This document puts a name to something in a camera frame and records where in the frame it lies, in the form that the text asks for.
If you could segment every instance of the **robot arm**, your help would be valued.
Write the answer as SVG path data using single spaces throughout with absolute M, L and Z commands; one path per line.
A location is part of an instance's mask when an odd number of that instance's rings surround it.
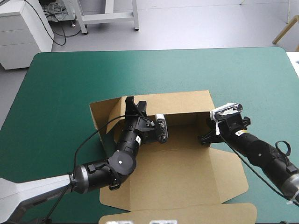
M 212 130 L 203 136 L 202 144 L 225 142 L 233 150 L 247 157 L 249 162 L 262 169 L 265 175 L 275 184 L 287 199 L 299 201 L 299 170 L 288 159 L 291 153 L 283 153 L 276 147 L 247 132 L 250 118 L 241 117 L 242 105 L 229 103 L 210 112 Z
M 146 115 L 146 101 L 134 103 L 126 99 L 125 126 L 114 154 L 105 160 L 76 166 L 73 174 L 14 183 L 0 178 L 0 223 L 20 222 L 27 209 L 61 194 L 76 191 L 80 194 L 109 186 L 118 189 L 136 168 L 136 156 L 141 144 L 168 138 L 164 115 L 157 114 L 153 122 Z

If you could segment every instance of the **cardboard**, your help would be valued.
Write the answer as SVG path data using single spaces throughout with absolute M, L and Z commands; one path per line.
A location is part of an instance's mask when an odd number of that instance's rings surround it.
M 90 104 L 95 127 L 125 113 L 126 97 Z M 169 131 L 167 143 L 142 145 L 137 168 L 120 189 L 102 188 L 100 202 L 131 211 L 104 216 L 107 221 L 132 220 L 149 224 L 152 220 L 189 223 L 244 223 L 256 220 L 250 203 L 221 204 L 248 190 L 239 158 L 229 152 L 203 146 L 198 136 L 206 133 L 206 119 L 214 105 L 209 91 L 176 92 L 135 96 L 135 103 L 147 101 L 147 115 L 163 113 Z M 122 119 L 106 128 L 115 139 Z

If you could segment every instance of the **sticker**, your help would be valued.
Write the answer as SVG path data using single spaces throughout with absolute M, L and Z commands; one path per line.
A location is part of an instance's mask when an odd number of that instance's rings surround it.
M 106 224 L 134 224 L 132 221 L 108 221 Z
M 177 220 L 153 220 L 149 224 L 178 224 Z
M 137 142 L 138 142 L 138 144 L 139 144 L 139 146 L 141 145 L 141 138 L 139 137 L 139 136 L 136 136 L 136 139 L 135 139 Z
M 246 131 L 246 130 L 240 130 L 240 131 L 237 131 L 235 134 L 236 134 L 237 136 L 240 136 L 240 135 L 242 135 L 242 134 L 244 134 L 244 133 L 248 133 L 248 131 Z

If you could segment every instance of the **green tabletop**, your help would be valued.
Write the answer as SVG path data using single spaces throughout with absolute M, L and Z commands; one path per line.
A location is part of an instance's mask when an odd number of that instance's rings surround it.
M 242 103 L 250 132 L 272 144 L 290 142 L 290 159 L 299 165 L 299 79 L 281 48 L 61 52 L 36 55 L 25 76 L 0 131 L 0 176 L 23 182 L 71 171 L 76 147 L 94 131 L 90 102 L 193 90 L 209 90 L 215 106 Z M 229 151 L 223 143 L 213 147 Z M 79 162 L 104 157 L 94 137 Z M 298 208 L 244 170 L 248 192 L 227 203 L 253 203 L 258 222 L 299 221 Z M 24 219 L 45 216 L 53 203 L 36 206 Z M 101 205 L 94 191 L 66 195 L 52 217 L 95 223 L 119 212 Z

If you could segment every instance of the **floor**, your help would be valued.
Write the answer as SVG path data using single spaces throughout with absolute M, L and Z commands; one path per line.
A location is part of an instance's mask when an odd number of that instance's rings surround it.
M 89 25 L 88 35 L 67 38 L 52 51 L 106 51 L 151 49 L 197 49 L 273 46 L 275 36 L 286 25 L 287 0 L 138 0 L 140 30 L 132 22 Z M 102 12 L 104 0 L 81 0 L 85 14 Z M 131 8 L 130 0 L 115 0 L 114 10 Z M 292 2 L 291 17 L 299 13 Z M 59 26 L 53 29 L 61 33 Z M 67 35 L 79 26 L 63 26 Z M 279 42 L 286 51 L 298 44 L 299 26 Z M 0 128 L 18 92 L 27 69 L 4 70 L 0 66 Z

